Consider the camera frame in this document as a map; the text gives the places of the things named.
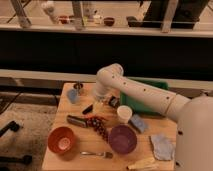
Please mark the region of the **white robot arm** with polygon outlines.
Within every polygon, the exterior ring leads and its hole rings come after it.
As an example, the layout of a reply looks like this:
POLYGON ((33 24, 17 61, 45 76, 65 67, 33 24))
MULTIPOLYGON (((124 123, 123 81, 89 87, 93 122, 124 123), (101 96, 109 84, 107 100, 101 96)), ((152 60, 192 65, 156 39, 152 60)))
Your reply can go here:
POLYGON ((115 88, 177 124, 174 171, 213 171, 213 97, 189 99, 123 76, 118 63, 97 71, 93 97, 115 88))

